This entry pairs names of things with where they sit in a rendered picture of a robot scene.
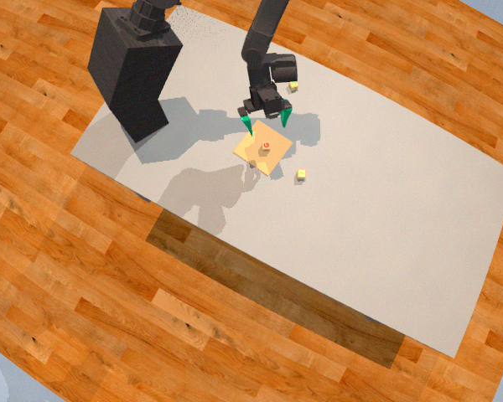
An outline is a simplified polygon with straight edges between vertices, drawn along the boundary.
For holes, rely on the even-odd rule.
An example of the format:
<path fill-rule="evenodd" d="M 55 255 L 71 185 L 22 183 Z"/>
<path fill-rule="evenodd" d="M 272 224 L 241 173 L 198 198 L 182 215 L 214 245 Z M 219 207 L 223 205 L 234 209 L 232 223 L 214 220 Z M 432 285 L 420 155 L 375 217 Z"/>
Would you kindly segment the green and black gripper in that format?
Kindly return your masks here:
<path fill-rule="evenodd" d="M 254 88 L 254 89 L 261 89 L 261 86 L 250 85 L 250 87 Z M 288 120 L 293 108 L 292 108 L 292 105 L 290 104 L 290 102 L 286 99 L 283 99 L 282 97 L 281 97 L 281 102 L 282 102 L 282 110 L 281 110 L 280 114 L 281 114 L 281 120 L 282 120 L 283 127 L 285 127 L 287 120 Z M 237 108 L 237 110 L 238 110 L 238 113 L 239 113 L 243 123 L 246 125 L 247 128 L 250 129 L 250 130 L 249 129 L 248 130 L 249 130 L 251 136 L 253 137 L 251 120 L 250 120 L 248 114 L 251 114 L 251 112 L 259 111 L 259 110 L 263 110 L 263 109 L 262 109 L 262 107 L 255 109 L 254 106 L 252 105 L 251 98 L 244 100 L 243 104 L 244 104 L 244 106 Z M 248 112 L 248 114 L 246 111 Z M 285 117 L 283 117 L 284 112 L 285 112 Z"/>

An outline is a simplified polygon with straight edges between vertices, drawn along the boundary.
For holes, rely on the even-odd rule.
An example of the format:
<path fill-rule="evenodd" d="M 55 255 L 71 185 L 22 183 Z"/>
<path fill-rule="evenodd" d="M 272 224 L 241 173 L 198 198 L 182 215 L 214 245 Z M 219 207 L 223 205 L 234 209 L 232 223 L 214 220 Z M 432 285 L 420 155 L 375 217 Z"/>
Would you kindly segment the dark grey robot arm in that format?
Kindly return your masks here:
<path fill-rule="evenodd" d="M 298 82 L 294 54 L 267 54 L 288 2 L 289 0 L 261 1 L 241 50 L 241 57 L 247 63 L 250 85 L 261 86 L 261 89 L 249 86 L 251 103 L 255 109 L 262 107 L 269 119 L 280 116 L 282 110 L 281 97 L 276 93 L 275 83 Z M 130 13 L 117 16 L 117 23 L 137 41 L 148 39 L 170 30 L 171 25 L 166 20 L 163 23 L 165 9 L 181 4 L 180 0 L 137 0 L 133 2 Z M 275 83 L 272 81 L 271 85 L 265 87 L 271 82 L 271 78 L 274 78 Z"/>

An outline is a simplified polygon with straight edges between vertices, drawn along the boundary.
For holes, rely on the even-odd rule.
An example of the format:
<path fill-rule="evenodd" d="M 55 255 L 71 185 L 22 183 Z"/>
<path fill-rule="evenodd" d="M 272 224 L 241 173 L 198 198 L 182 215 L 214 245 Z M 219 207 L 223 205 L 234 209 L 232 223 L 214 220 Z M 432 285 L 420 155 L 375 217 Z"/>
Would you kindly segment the orange flat mat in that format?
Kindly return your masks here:
<path fill-rule="evenodd" d="M 252 135 L 248 132 L 233 152 L 269 176 L 293 143 L 259 120 Z M 271 143 L 270 152 L 262 151 L 262 142 Z"/>

